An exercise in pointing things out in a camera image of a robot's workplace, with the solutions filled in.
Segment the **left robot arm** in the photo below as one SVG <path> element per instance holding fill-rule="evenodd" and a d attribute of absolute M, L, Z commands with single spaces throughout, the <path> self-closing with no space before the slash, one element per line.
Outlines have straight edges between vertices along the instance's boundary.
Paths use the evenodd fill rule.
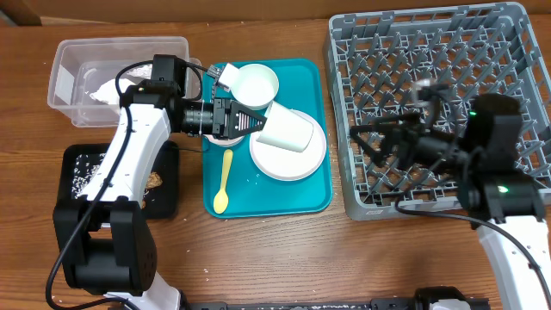
<path fill-rule="evenodd" d="M 67 284 L 96 296 L 90 308 L 118 303 L 124 309 L 186 309 L 184 293 L 157 271 L 157 248 L 141 209 L 155 159 L 172 133 L 210 134 L 232 140 L 255 133 L 266 117 L 231 99 L 187 98 L 186 72 L 203 67 L 175 55 L 149 60 L 150 78 L 118 89 L 120 120 L 96 174 L 75 198 L 53 210 L 59 255 L 46 280 L 46 303 L 62 270 Z"/>

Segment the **pale green bowl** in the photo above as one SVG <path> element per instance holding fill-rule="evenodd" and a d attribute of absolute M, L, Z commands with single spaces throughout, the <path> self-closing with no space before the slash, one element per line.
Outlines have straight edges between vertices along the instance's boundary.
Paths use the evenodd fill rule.
<path fill-rule="evenodd" d="M 279 90 L 276 73 L 266 65 L 249 64 L 238 69 L 232 96 L 252 110 L 267 108 Z"/>

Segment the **white rice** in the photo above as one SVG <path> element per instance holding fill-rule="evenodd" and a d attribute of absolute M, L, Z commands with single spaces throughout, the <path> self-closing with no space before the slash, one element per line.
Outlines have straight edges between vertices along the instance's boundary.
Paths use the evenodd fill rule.
<path fill-rule="evenodd" d="M 97 173 L 105 157 L 104 153 L 79 154 L 74 163 L 71 181 L 71 198 L 78 198 L 85 186 Z"/>

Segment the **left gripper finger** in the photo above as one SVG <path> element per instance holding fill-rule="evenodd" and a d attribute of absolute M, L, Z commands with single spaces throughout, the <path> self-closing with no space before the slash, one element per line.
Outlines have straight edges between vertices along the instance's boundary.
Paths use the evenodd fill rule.
<path fill-rule="evenodd" d="M 264 125 L 264 121 L 241 120 L 237 124 L 231 125 L 231 138 L 236 139 L 250 133 L 261 131 Z"/>
<path fill-rule="evenodd" d="M 264 125 L 266 118 L 244 104 L 231 101 L 231 114 L 238 120 L 239 125 Z"/>

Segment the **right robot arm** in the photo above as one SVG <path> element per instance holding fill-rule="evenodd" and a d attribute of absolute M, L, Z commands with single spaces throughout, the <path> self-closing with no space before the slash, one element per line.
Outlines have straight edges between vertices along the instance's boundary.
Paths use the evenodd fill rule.
<path fill-rule="evenodd" d="M 463 133 L 445 133 L 418 113 L 381 117 L 353 126 L 350 137 L 383 166 L 395 156 L 400 170 L 414 164 L 457 184 L 464 215 L 394 208 L 407 215 L 451 218 L 477 232 L 505 309 L 550 307 L 550 248 L 546 208 L 536 180 L 515 166 L 523 126 L 520 103 L 501 94 L 472 100 Z"/>

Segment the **pink bowl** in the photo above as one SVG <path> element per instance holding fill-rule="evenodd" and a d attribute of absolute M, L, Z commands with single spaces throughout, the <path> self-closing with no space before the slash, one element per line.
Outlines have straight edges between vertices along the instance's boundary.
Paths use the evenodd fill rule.
<path fill-rule="evenodd" d="M 207 141 L 212 144 L 212 145 L 216 145 L 216 146 L 220 146 L 220 147 L 225 147 L 225 148 L 229 148 L 229 147 L 232 147 L 232 146 L 235 146 L 237 144 L 239 144 L 244 138 L 243 137 L 238 137 L 236 139 L 216 139 L 213 135 L 209 135 L 209 134 L 206 134 L 205 135 L 205 138 L 207 139 Z"/>

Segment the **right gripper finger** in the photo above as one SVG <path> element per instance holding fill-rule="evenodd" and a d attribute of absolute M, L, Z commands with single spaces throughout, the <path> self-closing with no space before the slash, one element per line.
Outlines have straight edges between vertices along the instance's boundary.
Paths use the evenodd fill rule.
<path fill-rule="evenodd" d="M 371 147 L 366 140 L 362 139 L 362 133 L 383 135 L 378 151 Z M 351 127 L 350 137 L 370 157 L 372 163 L 378 167 L 383 167 L 386 165 L 386 159 L 393 153 L 393 148 L 399 143 L 399 129 L 397 127 Z"/>
<path fill-rule="evenodd" d="M 410 113 L 404 115 L 393 115 L 375 118 L 367 124 L 356 125 L 350 128 L 351 132 L 380 132 L 386 125 L 399 125 L 401 121 L 417 123 L 419 113 Z"/>

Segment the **white paper cup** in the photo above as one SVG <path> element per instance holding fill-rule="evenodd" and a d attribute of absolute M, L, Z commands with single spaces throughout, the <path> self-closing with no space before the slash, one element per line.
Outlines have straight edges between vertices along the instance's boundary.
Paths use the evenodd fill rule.
<path fill-rule="evenodd" d="M 291 152 L 306 150 L 313 136 L 313 124 L 278 102 L 272 102 L 264 115 L 266 122 L 256 141 Z"/>

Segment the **white napkin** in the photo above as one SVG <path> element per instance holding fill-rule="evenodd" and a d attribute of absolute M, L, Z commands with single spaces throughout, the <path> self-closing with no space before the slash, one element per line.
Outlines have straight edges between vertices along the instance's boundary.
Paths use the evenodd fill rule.
<path fill-rule="evenodd" d="M 152 65 L 142 65 L 124 73 L 123 77 L 119 80 L 121 92 L 124 93 L 129 86 L 138 84 L 143 79 L 150 78 L 151 74 Z M 90 98 L 108 105 L 118 105 L 120 96 L 115 88 L 115 80 L 111 79 L 102 84 L 97 91 L 90 94 Z"/>

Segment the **brown food scrap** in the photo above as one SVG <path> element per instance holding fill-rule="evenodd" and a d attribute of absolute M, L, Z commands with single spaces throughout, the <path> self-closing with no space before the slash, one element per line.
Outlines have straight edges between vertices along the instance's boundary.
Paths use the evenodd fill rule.
<path fill-rule="evenodd" d="M 155 189 L 163 184 L 161 176 L 157 172 L 151 172 L 145 184 L 145 191 Z"/>

